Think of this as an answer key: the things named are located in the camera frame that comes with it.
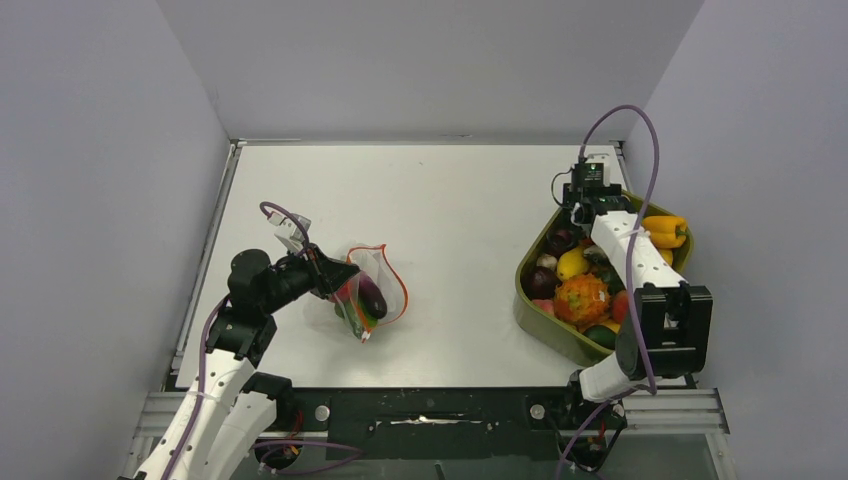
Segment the green leaf vegetable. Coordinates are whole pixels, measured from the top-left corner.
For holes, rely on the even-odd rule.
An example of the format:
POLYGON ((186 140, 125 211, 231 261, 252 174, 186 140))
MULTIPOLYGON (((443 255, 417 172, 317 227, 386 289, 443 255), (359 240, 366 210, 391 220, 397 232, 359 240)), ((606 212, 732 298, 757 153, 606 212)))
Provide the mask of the green leaf vegetable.
POLYGON ((378 320, 359 304, 336 303, 334 312, 350 328, 352 334, 362 342, 370 338, 372 330, 378 325, 378 320))

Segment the purple eggplant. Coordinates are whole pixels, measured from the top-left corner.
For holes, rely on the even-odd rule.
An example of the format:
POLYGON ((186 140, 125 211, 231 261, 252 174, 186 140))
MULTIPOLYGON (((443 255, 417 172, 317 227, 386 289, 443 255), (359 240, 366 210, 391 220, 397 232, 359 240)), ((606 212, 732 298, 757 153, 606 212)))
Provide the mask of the purple eggplant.
POLYGON ((384 295, 376 283, 367 275, 359 278, 358 300, 365 313, 375 320, 387 315, 388 306, 384 295))

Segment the clear orange zip bag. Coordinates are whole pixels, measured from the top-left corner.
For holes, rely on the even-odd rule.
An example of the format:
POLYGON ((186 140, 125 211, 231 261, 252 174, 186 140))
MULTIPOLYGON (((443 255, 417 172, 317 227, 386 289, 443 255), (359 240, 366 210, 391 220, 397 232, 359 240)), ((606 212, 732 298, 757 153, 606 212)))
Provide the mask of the clear orange zip bag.
POLYGON ((386 244, 354 245, 345 256, 359 273, 330 297, 335 314, 362 343, 381 327, 402 318, 409 292, 386 253, 386 244))

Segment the red apple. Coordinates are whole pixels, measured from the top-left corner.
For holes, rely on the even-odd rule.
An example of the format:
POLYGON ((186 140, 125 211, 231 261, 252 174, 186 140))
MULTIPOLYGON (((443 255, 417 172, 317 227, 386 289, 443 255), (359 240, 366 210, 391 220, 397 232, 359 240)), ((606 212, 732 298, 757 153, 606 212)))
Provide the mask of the red apple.
POLYGON ((341 286, 338 290, 336 290, 330 297, 329 300, 334 303, 344 304, 350 301, 351 297, 351 281, 346 282, 343 286, 341 286))

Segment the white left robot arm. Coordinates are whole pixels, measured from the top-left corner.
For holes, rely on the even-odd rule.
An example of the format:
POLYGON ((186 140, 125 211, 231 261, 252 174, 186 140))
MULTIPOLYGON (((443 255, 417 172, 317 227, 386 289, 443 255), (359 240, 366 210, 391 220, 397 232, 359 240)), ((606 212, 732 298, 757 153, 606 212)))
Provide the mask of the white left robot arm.
POLYGON ((195 378, 133 478, 230 478, 291 404, 291 380, 258 369, 277 332, 275 313, 306 294, 331 298, 359 272, 315 245, 276 262, 259 249, 237 254, 228 292, 204 324, 195 378))

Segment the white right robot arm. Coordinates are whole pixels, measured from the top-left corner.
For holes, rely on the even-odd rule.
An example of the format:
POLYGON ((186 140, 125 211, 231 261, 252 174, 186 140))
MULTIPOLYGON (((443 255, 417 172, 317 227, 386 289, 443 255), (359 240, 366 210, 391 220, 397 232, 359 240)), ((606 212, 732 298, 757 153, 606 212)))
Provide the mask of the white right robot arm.
POLYGON ((579 389, 562 400, 572 425, 590 425, 602 402, 637 389, 653 389, 659 378, 703 370, 707 360, 713 297, 689 283, 666 262, 644 229, 621 185, 609 183, 603 164, 581 160, 563 188, 573 225, 603 251, 623 280, 628 315, 613 354, 577 376, 579 389))

